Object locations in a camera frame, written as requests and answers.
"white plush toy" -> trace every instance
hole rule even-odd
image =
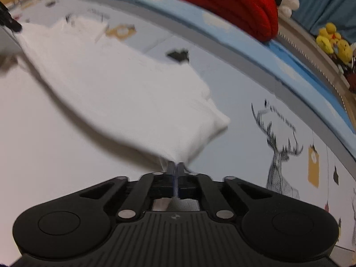
[[[292,11],[299,9],[299,0],[282,0],[278,14],[290,18]]]

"yellow tag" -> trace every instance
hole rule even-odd
[[[319,154],[314,146],[309,146],[308,181],[319,187]]]
[[[125,40],[135,34],[136,29],[133,25],[118,25],[106,31],[106,36],[115,37],[118,40]]]

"yellow plush toy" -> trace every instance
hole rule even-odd
[[[329,22],[326,24],[325,29],[330,39],[334,39],[336,42],[341,39],[341,34],[336,32],[335,24]]]
[[[318,37],[316,37],[316,43],[326,54],[334,53],[334,50],[328,38],[319,35]]]
[[[325,27],[319,29],[319,36],[316,38],[316,43],[326,54],[338,52],[338,42],[342,37],[336,30],[335,24],[330,22],[327,23]],[[348,59],[348,52],[349,50],[341,50],[341,56]]]
[[[319,36],[328,38],[330,40],[330,35],[329,35],[329,33],[328,33],[328,31],[326,30],[325,27],[319,29]]]
[[[336,56],[345,64],[350,64],[352,60],[352,48],[346,40],[339,40],[337,43],[338,51]]]

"blue fabric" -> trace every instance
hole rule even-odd
[[[311,78],[308,75],[301,76],[257,40],[202,8],[182,0],[128,1],[154,9],[182,24],[195,28],[265,69],[298,95],[328,125],[356,158],[356,135],[332,104],[312,86]]]
[[[276,41],[270,41],[267,47],[285,63],[290,65],[296,72],[299,73],[304,79],[306,79],[328,102],[334,107],[342,119],[353,130],[352,123],[345,112],[344,108],[340,105],[336,97],[332,92],[324,85],[324,83],[315,76],[308,67],[306,67],[298,58],[296,58],[288,49],[283,47]]]
[[[356,42],[356,0],[299,0],[300,7],[292,18],[313,35],[334,23],[350,43]]]

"deer illustration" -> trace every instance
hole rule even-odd
[[[299,150],[298,142],[297,139],[295,138],[295,134],[293,131],[293,136],[295,140],[295,147],[293,147],[293,150],[291,149],[291,142],[289,139],[288,139],[288,146],[283,146],[282,150],[278,150],[275,134],[271,132],[272,122],[270,122],[266,128],[264,122],[261,120],[262,115],[268,113],[269,110],[268,109],[261,110],[256,115],[252,104],[251,104],[251,108],[252,108],[253,117],[255,118],[258,127],[267,136],[267,143],[273,149],[274,152],[272,163],[268,171],[266,188],[268,190],[278,192],[282,195],[299,199],[300,197],[299,197],[298,190],[293,188],[287,182],[287,180],[282,176],[282,162],[287,162],[289,160],[290,155],[296,157],[299,156],[303,151],[303,146],[301,146],[301,149]]]

